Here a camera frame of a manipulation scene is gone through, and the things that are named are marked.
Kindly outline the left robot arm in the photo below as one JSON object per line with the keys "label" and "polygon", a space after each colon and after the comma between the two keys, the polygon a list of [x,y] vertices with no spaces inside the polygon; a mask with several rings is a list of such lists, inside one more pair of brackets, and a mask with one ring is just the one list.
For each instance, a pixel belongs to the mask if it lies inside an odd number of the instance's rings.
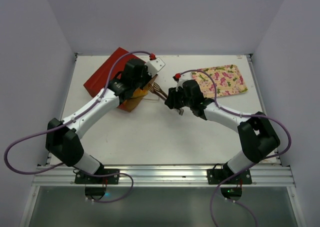
{"label": "left robot arm", "polygon": [[63,120],[53,118],[48,123],[46,149],[66,166],[85,172],[92,183],[101,182],[102,164],[84,151],[82,137],[106,113],[131,99],[137,89],[147,86],[164,66],[160,58],[147,62],[136,58],[128,60],[124,69],[82,108]]}

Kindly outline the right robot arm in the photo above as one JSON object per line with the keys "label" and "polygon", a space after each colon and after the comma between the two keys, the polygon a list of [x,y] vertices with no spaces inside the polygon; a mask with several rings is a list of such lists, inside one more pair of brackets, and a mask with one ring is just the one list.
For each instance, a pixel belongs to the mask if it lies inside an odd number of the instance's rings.
{"label": "right robot arm", "polygon": [[195,80],[184,80],[169,88],[164,104],[169,109],[188,107],[196,117],[221,124],[238,134],[241,150],[220,169],[213,167],[209,174],[217,182],[235,183],[241,177],[240,171],[262,161],[281,143],[262,112],[241,114],[218,106],[213,98],[204,97]]}

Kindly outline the red paper bag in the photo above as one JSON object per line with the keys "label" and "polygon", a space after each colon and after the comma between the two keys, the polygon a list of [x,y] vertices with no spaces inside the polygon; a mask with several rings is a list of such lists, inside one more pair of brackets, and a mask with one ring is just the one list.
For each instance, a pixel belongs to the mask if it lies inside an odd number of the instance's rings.
{"label": "red paper bag", "polygon": [[111,56],[83,84],[91,97],[95,97],[102,88],[107,86],[119,95],[119,109],[131,112],[142,99],[131,99],[134,91],[139,88],[139,74],[145,61],[135,56],[138,51],[129,52],[118,47]]}

